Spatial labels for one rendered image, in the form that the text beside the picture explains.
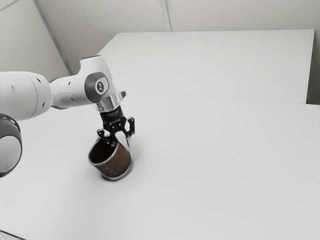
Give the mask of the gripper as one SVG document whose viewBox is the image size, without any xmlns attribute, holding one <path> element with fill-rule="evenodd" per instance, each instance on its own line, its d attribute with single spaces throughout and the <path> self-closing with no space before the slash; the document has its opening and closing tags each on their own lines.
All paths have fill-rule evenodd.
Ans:
<svg viewBox="0 0 320 240">
<path fill-rule="evenodd" d="M 103 128 L 96 131 L 98 137 L 107 145 L 116 145 L 118 139 L 114 134 L 119 131 L 123 131 L 126 139 L 126 143 L 129 146 L 129 140 L 132 135 L 135 134 L 135 119 L 130 116 L 125 118 L 121 106 L 109 112 L 101 112 L 100 117 L 102 120 Z"/>
</svg>

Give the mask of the brown metal mug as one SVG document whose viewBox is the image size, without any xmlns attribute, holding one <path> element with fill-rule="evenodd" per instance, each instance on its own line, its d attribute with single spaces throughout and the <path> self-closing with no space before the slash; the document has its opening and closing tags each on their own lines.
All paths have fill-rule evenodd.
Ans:
<svg viewBox="0 0 320 240">
<path fill-rule="evenodd" d="M 102 139 L 98 139 L 91 147 L 88 161 L 107 181 L 123 179 L 133 166 L 131 154 L 121 142 L 107 144 Z"/>
</svg>

